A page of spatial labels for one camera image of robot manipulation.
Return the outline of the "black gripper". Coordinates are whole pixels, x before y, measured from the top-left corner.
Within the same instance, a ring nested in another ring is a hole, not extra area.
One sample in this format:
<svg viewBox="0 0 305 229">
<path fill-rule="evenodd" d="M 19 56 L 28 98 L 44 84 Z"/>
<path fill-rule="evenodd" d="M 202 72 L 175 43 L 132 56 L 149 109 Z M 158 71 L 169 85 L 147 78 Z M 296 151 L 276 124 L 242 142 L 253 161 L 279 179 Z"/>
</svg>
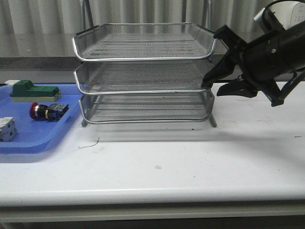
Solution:
<svg viewBox="0 0 305 229">
<path fill-rule="evenodd" d="M 273 29 L 246 43 L 226 25 L 215 32 L 215 38 L 228 48 L 222 59 L 203 77 L 201 87 L 211 87 L 217 80 L 231 75 L 236 65 L 242 71 L 237 79 L 221 86 L 217 96 L 256 97 L 263 92 L 271 106 L 279 106 L 304 79 L 296 71 L 305 66 L 305 23 L 288 30 Z"/>
</svg>

